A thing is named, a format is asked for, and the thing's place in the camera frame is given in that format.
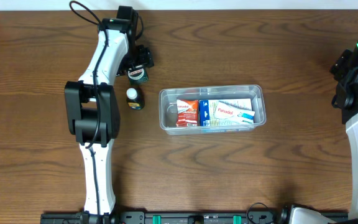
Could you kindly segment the green Zam-Buk box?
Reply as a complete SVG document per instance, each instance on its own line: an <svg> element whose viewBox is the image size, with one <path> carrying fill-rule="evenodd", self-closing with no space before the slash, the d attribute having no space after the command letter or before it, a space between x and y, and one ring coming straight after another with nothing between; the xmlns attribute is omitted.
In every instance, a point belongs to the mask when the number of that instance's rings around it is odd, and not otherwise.
<svg viewBox="0 0 358 224"><path fill-rule="evenodd" d="M129 69L127 71L127 77L131 85L140 85L149 80L149 76L144 67Z"/></svg>

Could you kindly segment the dark syrup bottle white cap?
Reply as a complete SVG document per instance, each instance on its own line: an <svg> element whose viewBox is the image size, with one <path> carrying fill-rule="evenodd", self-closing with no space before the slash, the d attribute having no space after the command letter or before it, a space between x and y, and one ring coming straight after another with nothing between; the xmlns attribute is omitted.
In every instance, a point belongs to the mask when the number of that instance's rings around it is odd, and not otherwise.
<svg viewBox="0 0 358 224"><path fill-rule="evenodd" d="M145 106L145 100L141 89L129 88L126 91L127 104L133 110L141 110Z"/></svg>

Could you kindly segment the red Panadol ActiFast box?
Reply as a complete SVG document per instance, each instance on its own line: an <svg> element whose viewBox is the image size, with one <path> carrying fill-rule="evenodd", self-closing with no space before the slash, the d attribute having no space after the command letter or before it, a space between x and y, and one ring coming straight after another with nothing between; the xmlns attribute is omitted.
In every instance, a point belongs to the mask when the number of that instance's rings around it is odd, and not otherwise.
<svg viewBox="0 0 358 224"><path fill-rule="evenodd" d="M177 127L198 126L197 100L177 100Z"/></svg>

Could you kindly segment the blue patch box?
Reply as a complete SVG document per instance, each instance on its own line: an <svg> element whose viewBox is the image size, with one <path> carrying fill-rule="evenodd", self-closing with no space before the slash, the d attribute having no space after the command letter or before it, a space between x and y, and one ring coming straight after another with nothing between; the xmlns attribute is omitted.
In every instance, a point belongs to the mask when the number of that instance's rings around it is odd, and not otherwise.
<svg viewBox="0 0 358 224"><path fill-rule="evenodd" d="M214 112L218 104L226 104L235 108L250 110L252 102L249 98L225 99L225 100L199 100L200 133L226 133L239 132L254 129L260 124L259 114L255 111L254 123L235 123L230 121L220 121L214 117Z"/></svg>

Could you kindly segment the white Panadol box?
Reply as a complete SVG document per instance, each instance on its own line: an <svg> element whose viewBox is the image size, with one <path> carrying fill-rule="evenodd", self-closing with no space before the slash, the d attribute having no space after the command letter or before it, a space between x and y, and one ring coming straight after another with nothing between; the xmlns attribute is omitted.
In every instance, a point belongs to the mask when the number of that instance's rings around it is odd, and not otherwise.
<svg viewBox="0 0 358 224"><path fill-rule="evenodd" d="M220 121L230 121L235 123L254 123L254 111L243 110L239 108L235 108L226 104L218 104L214 117Z"/></svg>

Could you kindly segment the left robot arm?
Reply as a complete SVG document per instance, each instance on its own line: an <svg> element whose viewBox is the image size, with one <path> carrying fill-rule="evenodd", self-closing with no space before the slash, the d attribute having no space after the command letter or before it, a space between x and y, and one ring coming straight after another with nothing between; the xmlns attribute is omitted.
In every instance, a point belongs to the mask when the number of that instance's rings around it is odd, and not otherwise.
<svg viewBox="0 0 358 224"><path fill-rule="evenodd" d="M88 68L64 89L68 127L83 155L86 201L80 223L113 223L116 196L112 187L111 154L120 127L120 114L114 92L117 76L142 74L135 83L146 82L146 69L154 66L149 48L136 42L142 36L139 13L119 6L115 18L92 24L98 31L98 44Z"/></svg>

